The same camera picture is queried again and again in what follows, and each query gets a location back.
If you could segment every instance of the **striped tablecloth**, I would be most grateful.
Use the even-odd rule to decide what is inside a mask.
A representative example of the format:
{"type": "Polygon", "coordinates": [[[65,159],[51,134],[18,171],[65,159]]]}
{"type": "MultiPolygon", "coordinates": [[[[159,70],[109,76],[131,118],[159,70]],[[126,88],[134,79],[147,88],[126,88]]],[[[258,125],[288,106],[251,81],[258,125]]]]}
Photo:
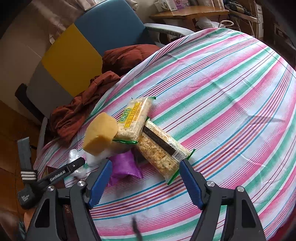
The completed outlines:
{"type": "MultiPolygon", "coordinates": [[[[36,161],[60,167],[100,112],[119,118],[131,98],[156,96],[149,116],[189,150],[195,170],[220,187],[245,187],[270,239],[296,200],[295,71],[259,40],[229,29],[206,29],[165,46],[131,70],[95,106],[69,148],[52,141],[36,161]]],[[[103,240],[189,240],[200,216],[180,177],[167,186],[150,165],[144,179],[106,188],[91,211],[103,240]]],[[[67,186],[77,180],[66,179],[67,186]]],[[[223,206],[214,240],[220,240],[223,206]]]]}

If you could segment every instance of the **chair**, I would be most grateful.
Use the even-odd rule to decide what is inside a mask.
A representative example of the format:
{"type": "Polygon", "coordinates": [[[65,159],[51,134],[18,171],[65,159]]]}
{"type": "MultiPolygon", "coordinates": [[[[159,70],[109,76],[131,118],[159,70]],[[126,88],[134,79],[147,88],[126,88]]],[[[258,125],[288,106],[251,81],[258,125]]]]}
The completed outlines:
{"type": "Polygon", "coordinates": [[[47,118],[58,106],[69,104],[100,75],[106,50],[136,44],[155,44],[148,30],[174,36],[193,31],[162,24],[143,24],[125,0],[106,0],[79,17],[45,53],[28,86],[16,97],[42,124],[40,146],[47,118]]]}

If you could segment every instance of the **blue gripper pad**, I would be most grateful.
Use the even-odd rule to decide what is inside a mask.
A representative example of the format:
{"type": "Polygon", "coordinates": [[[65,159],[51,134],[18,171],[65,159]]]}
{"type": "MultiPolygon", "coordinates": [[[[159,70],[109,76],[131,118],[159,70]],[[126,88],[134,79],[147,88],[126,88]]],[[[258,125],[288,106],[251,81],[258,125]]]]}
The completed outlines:
{"type": "Polygon", "coordinates": [[[111,173],[112,162],[108,161],[91,189],[91,198],[88,203],[90,209],[92,209],[95,205],[97,205],[100,202],[100,199],[109,181],[111,173]]]}
{"type": "Polygon", "coordinates": [[[180,162],[179,171],[192,203],[200,210],[203,210],[202,192],[184,161],[180,162]]]}

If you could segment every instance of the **yellow sponge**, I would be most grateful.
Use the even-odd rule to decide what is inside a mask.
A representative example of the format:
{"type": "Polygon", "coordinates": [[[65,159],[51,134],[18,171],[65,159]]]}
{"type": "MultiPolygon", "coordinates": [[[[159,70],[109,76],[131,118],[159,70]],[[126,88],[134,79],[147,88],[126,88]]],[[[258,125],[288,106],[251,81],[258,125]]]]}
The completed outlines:
{"type": "Polygon", "coordinates": [[[118,131],[117,121],[102,112],[89,124],[86,129],[83,149],[96,156],[111,145],[118,131]]]}

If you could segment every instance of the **yellow chair panel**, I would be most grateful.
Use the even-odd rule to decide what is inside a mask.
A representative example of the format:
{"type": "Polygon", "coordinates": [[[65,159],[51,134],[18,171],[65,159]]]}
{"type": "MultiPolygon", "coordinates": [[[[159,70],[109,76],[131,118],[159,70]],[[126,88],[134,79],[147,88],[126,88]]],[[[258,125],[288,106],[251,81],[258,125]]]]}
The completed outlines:
{"type": "Polygon", "coordinates": [[[90,79],[102,74],[102,57],[74,24],[45,53],[42,64],[72,96],[86,90],[90,79]]]}

